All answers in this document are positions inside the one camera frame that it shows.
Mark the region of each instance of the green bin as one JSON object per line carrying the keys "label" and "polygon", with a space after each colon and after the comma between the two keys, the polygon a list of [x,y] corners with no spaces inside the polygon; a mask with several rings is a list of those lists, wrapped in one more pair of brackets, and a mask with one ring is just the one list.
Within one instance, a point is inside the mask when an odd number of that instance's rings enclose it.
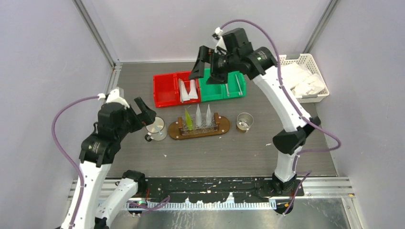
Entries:
{"label": "green bin", "polygon": [[[198,83],[200,84],[201,102],[246,96],[246,82],[242,73],[238,71],[228,73],[229,96],[227,96],[225,84],[206,84],[209,77],[210,69],[206,68],[204,70],[204,78],[198,79]],[[236,77],[238,77],[242,89],[242,95],[239,95],[240,91]]]}

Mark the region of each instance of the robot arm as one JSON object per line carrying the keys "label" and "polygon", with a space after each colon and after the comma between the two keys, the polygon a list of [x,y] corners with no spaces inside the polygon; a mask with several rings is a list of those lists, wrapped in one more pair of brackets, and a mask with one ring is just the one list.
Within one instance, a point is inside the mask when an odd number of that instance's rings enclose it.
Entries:
{"label": "robot arm", "polygon": [[122,184],[97,211],[101,187],[115,154],[121,149],[121,141],[128,133],[152,124],[156,117],[156,113],[150,110],[140,97],[136,98],[135,102],[141,113],[136,114],[123,98],[123,91],[120,89],[114,89],[110,94],[101,94],[99,97],[106,98],[106,103],[98,111],[98,122],[94,123],[93,133],[81,145],[79,166],[83,173],[84,184],[78,180],[72,204],[61,226],[62,229],[72,228],[70,221],[80,197],[80,207],[75,217],[74,228],[106,228],[105,226],[109,226],[117,215],[118,209],[124,205],[124,203],[121,204],[122,201],[127,201],[138,191],[146,189],[145,175],[129,170],[124,174]]}
{"label": "robot arm", "polygon": [[[203,78],[204,63],[209,63],[211,69],[207,84],[227,83],[229,72],[240,71],[263,91],[284,127],[273,137],[274,146],[279,151],[277,167],[273,174],[273,186],[277,192],[282,193],[291,187],[296,178],[295,168],[293,168],[294,158],[314,128],[302,120],[282,91],[277,78],[277,62],[266,47],[253,50],[245,30],[241,28],[224,34],[217,28],[213,37],[218,41],[216,48],[200,47],[189,78]],[[295,105],[302,111],[302,116],[319,125],[319,118],[311,118],[292,92],[287,91]]]}

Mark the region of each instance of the work surface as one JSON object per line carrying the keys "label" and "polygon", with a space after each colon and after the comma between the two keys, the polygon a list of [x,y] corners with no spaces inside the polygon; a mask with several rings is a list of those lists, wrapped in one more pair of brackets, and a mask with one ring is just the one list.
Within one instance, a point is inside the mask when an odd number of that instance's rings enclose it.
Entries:
{"label": "work surface", "polygon": [[[126,63],[123,65],[118,86],[124,89],[126,100],[139,112],[136,97],[143,101],[166,123],[184,116],[184,108],[195,113],[197,104],[155,108],[153,100],[153,75],[189,71],[192,62]],[[121,143],[109,177],[121,177],[128,169],[145,173],[147,177],[206,177],[206,176],[270,176],[277,164],[277,149],[272,137],[283,129],[280,118],[262,91],[247,77],[244,98],[211,101],[200,104],[205,112],[211,111],[227,117],[231,129],[224,135],[174,140],[167,136],[162,141],[147,142],[146,129],[129,134]],[[312,115],[314,104],[303,104]],[[254,123],[248,133],[236,130],[239,113],[250,113]],[[314,131],[304,148],[326,148],[325,137]],[[297,171],[312,170],[312,176],[335,176],[330,153],[307,153],[298,160]]]}
{"label": "work surface", "polygon": [[342,200],[296,199],[285,218],[273,210],[159,211],[132,217],[121,211],[115,229],[347,229],[350,228]]}

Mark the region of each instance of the white basket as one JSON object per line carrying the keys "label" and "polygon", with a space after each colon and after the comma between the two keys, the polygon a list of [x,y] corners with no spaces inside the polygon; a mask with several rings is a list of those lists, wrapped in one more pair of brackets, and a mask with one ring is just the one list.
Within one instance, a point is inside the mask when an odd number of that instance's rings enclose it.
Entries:
{"label": "white basket", "polygon": [[325,81],[323,80],[322,75],[319,72],[319,69],[315,63],[314,58],[312,57],[311,54],[298,54],[298,55],[280,55],[280,63],[281,66],[291,64],[296,62],[299,65],[303,65],[306,68],[308,68],[312,74],[318,74],[320,75],[320,78],[323,81],[323,84],[325,85],[325,89],[323,89],[321,92],[318,94],[312,94],[312,95],[304,95],[304,96],[296,96],[298,102],[301,104],[304,103],[317,103],[320,102],[323,98],[329,95],[329,90],[328,87],[326,86]]}

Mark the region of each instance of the gray wall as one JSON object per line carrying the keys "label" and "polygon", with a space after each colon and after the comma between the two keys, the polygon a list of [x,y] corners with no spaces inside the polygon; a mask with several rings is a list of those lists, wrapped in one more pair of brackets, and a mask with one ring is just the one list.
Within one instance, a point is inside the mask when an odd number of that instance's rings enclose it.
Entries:
{"label": "gray wall", "polygon": [[[70,0],[3,0],[0,28],[0,228],[56,228],[77,175],[52,141],[52,119],[104,92],[110,66]],[[72,107],[57,123],[76,160],[98,107]]]}
{"label": "gray wall", "polygon": [[317,106],[369,228],[404,228],[405,2],[341,1],[312,54],[330,90]]}
{"label": "gray wall", "polygon": [[[195,60],[201,45],[214,47],[216,27],[249,19],[270,33],[281,54],[304,50],[328,0],[85,0],[122,62]],[[254,48],[268,46],[260,32],[242,26]]]}

